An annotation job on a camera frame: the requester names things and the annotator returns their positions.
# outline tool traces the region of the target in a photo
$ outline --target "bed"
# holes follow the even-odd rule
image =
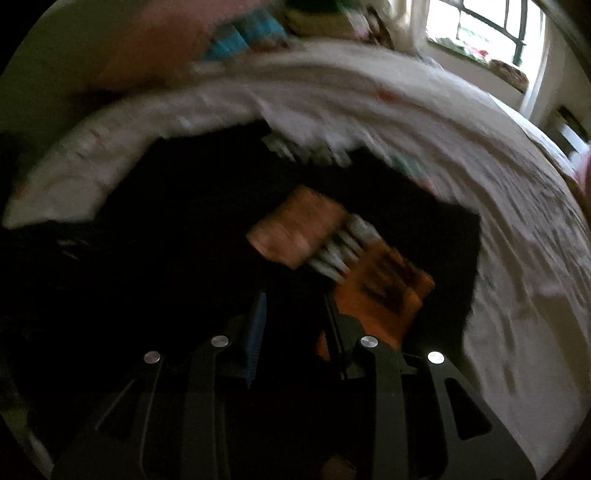
[[[196,70],[175,88],[98,110],[61,139],[54,132],[3,225],[92,219],[156,139],[258,118],[300,145],[399,151],[427,172],[438,198],[480,215],[479,274],[460,367],[541,478],[591,407],[591,231],[563,178],[572,175],[567,160],[509,114],[518,123],[478,88],[415,58],[308,41]],[[554,165],[524,130],[546,145]]]

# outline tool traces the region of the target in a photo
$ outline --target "blue object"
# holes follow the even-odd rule
[[[287,36],[281,24],[263,8],[240,17],[233,24],[249,45],[270,37]]]
[[[248,43],[242,38],[232,24],[224,24],[216,31],[212,45],[203,56],[203,61],[221,61],[235,57],[243,51],[249,50]]]

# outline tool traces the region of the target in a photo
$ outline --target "window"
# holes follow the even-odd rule
[[[427,35],[445,46],[465,48],[480,61],[490,56],[529,67],[542,26],[543,14],[532,0],[431,0]]]

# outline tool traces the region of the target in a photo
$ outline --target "white bedsheet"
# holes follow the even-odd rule
[[[123,100],[52,149],[11,200],[4,225],[90,219],[156,138],[259,117],[302,144],[397,149],[417,159],[440,198],[480,214],[465,371],[541,477],[591,404],[589,227],[520,127],[453,75],[381,49],[319,41],[199,85]]]

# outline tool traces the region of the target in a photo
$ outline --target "metal screw head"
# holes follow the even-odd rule
[[[218,348],[226,346],[230,343],[230,340],[225,335],[218,335],[212,338],[212,345]]]
[[[365,336],[361,338],[360,342],[365,348],[374,348],[378,346],[378,339],[376,337]]]
[[[442,364],[445,361],[445,356],[440,352],[429,352],[427,358],[432,364]]]
[[[147,364],[153,365],[157,364],[160,360],[160,354],[155,351],[148,352],[144,355],[144,362]]]

